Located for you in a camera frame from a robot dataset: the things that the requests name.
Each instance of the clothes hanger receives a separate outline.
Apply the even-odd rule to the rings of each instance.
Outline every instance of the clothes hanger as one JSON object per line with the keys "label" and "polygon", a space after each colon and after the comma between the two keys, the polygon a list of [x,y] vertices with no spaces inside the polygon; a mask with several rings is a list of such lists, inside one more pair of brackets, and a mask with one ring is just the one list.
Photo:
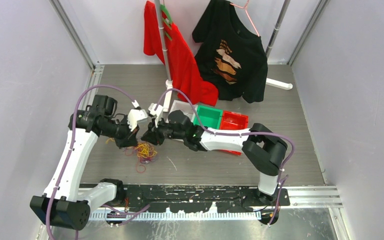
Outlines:
{"label": "clothes hanger", "polygon": [[233,3],[230,3],[230,5],[235,6],[237,8],[240,8],[240,9],[245,9],[245,13],[248,16],[248,19],[251,22],[252,27],[254,28],[255,32],[257,33],[257,36],[260,36],[260,34],[257,31],[256,26],[254,25],[253,21],[251,20],[250,15],[248,14],[248,3],[250,3],[250,0],[246,1],[245,6],[239,6],[239,5],[236,5],[236,4],[233,4]]}
{"label": "clothes hanger", "polygon": [[[169,29],[172,29],[173,20],[172,20],[172,16],[170,16],[169,11],[167,10],[167,7],[162,4],[160,6],[160,8],[161,8],[161,12],[163,12],[165,14],[165,16],[167,17],[165,19],[162,18],[162,21],[165,23],[165,25],[167,25],[167,27]],[[172,40],[172,37],[166,31],[164,31],[164,34],[167,36],[168,40],[170,40],[170,41]]]}

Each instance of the metal floor panel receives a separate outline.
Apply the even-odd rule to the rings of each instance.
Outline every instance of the metal floor panel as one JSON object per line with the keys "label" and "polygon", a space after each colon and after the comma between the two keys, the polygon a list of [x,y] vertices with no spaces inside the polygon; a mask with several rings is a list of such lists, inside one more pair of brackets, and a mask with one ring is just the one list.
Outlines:
{"label": "metal floor panel", "polygon": [[[74,231],[56,228],[58,240],[74,239]],[[337,240],[327,208],[282,209],[268,228],[257,220],[132,221],[115,227],[91,221],[82,240]]]}

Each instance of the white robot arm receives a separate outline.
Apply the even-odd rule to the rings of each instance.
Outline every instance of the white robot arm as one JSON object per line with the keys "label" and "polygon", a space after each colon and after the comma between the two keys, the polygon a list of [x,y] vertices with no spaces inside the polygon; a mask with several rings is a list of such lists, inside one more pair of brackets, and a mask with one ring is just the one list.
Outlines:
{"label": "white robot arm", "polygon": [[103,179],[91,190],[79,195],[80,180],[86,161],[99,136],[114,138],[119,148],[136,146],[138,123],[147,121],[145,110],[136,107],[130,110],[123,120],[114,120],[117,101],[104,95],[96,95],[93,104],[86,110],[79,110],[77,116],[71,116],[68,137],[62,157],[48,186],[41,196],[33,196],[30,208],[45,224],[50,197],[56,186],[61,169],[71,145],[73,119],[76,120],[75,142],[71,151],[55,198],[52,202],[50,225],[81,230],[86,226],[91,212],[104,204],[117,205],[124,201],[126,192],[123,182],[115,179]]}
{"label": "white robot arm", "polygon": [[152,121],[142,140],[154,145],[161,145],[164,139],[181,139],[184,145],[193,151],[228,150],[244,153],[259,171],[258,190],[260,200],[270,204],[275,198],[278,186],[280,166],[285,158],[288,145],[276,136],[252,135],[252,132],[271,131],[263,124],[254,123],[251,128],[241,130],[220,130],[194,125],[191,120],[176,110],[168,115],[168,123],[162,118],[162,107],[154,103],[149,107]]}

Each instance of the pink hanger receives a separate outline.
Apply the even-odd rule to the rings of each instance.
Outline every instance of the pink hanger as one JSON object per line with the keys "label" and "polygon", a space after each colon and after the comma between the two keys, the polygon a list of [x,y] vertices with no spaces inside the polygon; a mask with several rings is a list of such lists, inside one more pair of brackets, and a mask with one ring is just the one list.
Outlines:
{"label": "pink hanger", "polygon": [[245,9],[245,13],[246,13],[246,15],[248,16],[248,19],[249,19],[249,21],[251,22],[252,27],[254,28],[255,32],[257,33],[257,36],[260,36],[260,34],[259,34],[258,31],[257,31],[256,26],[254,25],[253,21],[251,20],[250,15],[248,14],[248,3],[250,3],[250,0],[246,1],[245,6],[238,6],[238,5],[233,4],[233,3],[230,3],[230,5],[233,5],[233,6],[235,6],[235,7],[238,7],[238,8],[240,8],[240,9]]}

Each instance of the clothing rack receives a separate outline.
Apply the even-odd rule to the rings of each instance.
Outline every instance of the clothing rack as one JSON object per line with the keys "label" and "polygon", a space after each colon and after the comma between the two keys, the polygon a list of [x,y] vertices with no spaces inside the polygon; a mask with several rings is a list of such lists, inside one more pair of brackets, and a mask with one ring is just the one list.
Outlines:
{"label": "clothing rack", "polygon": [[[283,2],[283,6],[282,6],[282,9],[280,11],[279,17],[277,19],[276,25],[274,26],[274,30],[273,30],[273,33],[271,35],[270,42],[269,42],[267,49],[265,51],[266,52],[265,54],[267,57],[269,57],[269,54],[272,50],[273,44],[274,44],[276,37],[278,35],[279,29],[280,29],[282,21],[285,17],[285,13],[286,13],[286,10],[288,9],[290,1],[291,0],[285,0]],[[240,7],[237,5],[235,5],[235,6],[243,8],[246,10],[246,7],[248,6],[249,2],[250,1],[248,0],[244,7]],[[173,88],[173,80],[172,80],[172,76],[170,74],[169,57],[167,54],[166,42],[164,40],[164,26],[163,26],[163,14],[161,13],[161,2],[160,2],[160,0],[154,0],[154,3],[155,3],[156,18],[157,18],[157,22],[158,22],[159,38],[161,40],[161,46],[162,46],[162,55],[163,55],[164,63],[165,63],[165,71],[167,72],[167,80],[165,81],[165,86],[167,89],[172,89]],[[293,85],[291,83],[285,83],[285,82],[281,82],[281,81],[274,80],[271,78],[267,78],[266,85],[273,86],[273,87],[280,88],[280,89],[284,89],[284,90],[290,90],[293,87]],[[165,99],[164,99],[164,105],[163,105],[163,111],[164,112],[169,111],[171,98],[172,98],[172,92],[168,92],[165,95]]]}

